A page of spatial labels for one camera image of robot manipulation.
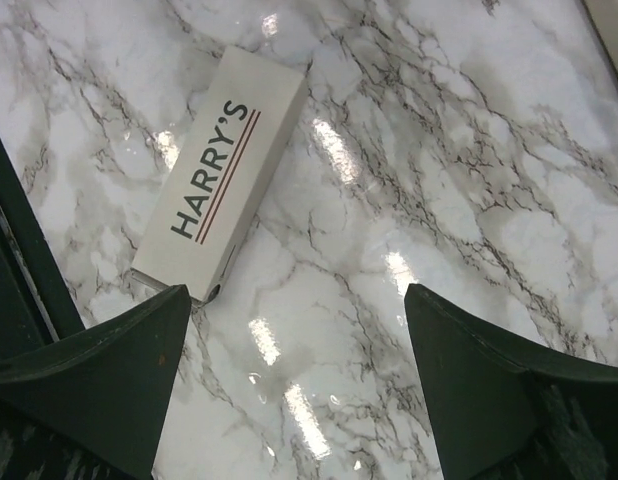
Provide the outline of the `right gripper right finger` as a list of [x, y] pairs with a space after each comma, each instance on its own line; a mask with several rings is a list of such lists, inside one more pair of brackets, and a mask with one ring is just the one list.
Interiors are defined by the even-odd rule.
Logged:
[[541, 346], [420, 284], [404, 298], [447, 479], [618, 479], [618, 368]]

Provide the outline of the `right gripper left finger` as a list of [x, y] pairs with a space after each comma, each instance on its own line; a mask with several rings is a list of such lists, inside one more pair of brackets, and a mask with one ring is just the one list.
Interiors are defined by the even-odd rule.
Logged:
[[0, 479], [149, 479], [191, 299], [169, 287], [0, 362]]

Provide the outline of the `tall white slim box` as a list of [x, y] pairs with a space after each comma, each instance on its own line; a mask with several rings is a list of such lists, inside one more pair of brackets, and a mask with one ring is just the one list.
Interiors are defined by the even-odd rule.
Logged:
[[305, 75], [229, 46], [162, 187], [131, 270], [155, 288], [223, 287], [308, 97]]

